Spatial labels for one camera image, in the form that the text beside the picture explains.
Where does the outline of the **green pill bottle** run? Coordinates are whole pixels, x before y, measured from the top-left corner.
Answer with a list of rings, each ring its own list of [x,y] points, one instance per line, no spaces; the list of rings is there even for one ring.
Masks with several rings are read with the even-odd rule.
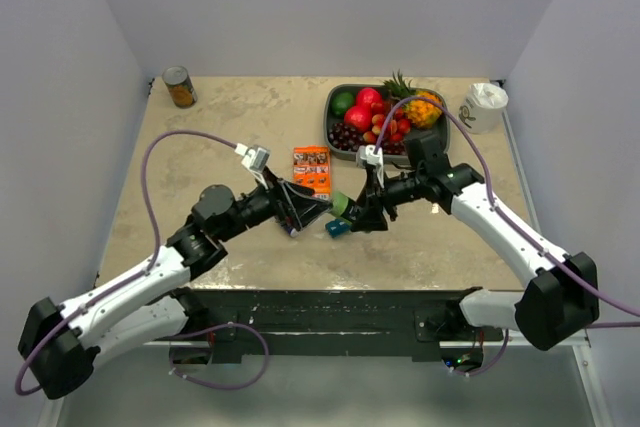
[[[360,215],[357,203],[342,192],[336,191],[331,197],[331,214],[346,224],[353,224]]]

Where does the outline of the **teal weekly pill organizer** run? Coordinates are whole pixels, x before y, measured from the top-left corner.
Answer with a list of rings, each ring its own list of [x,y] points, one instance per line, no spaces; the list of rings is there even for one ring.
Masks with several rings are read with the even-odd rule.
[[[325,224],[325,230],[332,238],[338,238],[350,231],[350,224],[342,219],[335,218]]]

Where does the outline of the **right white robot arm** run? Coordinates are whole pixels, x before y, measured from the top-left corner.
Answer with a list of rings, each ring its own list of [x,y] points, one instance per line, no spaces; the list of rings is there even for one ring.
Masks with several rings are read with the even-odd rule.
[[[452,337],[469,339],[480,327],[516,330],[547,351],[599,318],[593,292],[597,268],[587,254],[568,254],[515,216],[493,194],[487,176],[467,164],[451,165],[434,135],[407,141],[406,151],[409,171],[389,177],[380,149],[359,148],[356,162],[366,181],[355,202],[352,231],[385,231],[398,206],[427,200],[472,229],[524,288],[465,295],[445,316]]]

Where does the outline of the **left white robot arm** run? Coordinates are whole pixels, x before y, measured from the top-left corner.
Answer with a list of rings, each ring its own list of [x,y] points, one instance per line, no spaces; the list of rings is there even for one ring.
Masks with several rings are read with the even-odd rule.
[[[141,319],[144,340],[153,339],[151,330],[159,323],[149,309],[154,300],[171,310],[175,334],[200,337],[207,315],[183,306],[173,290],[220,263],[227,254],[224,242],[247,230],[276,220],[302,231],[331,208],[331,201],[316,197],[311,188],[270,170],[248,194],[235,196],[225,185],[205,188],[185,224],[149,258],[74,299],[56,304],[45,297],[30,307],[18,342],[24,363],[14,384],[17,395],[41,391],[55,400],[76,390],[106,356],[104,334],[121,321]]]

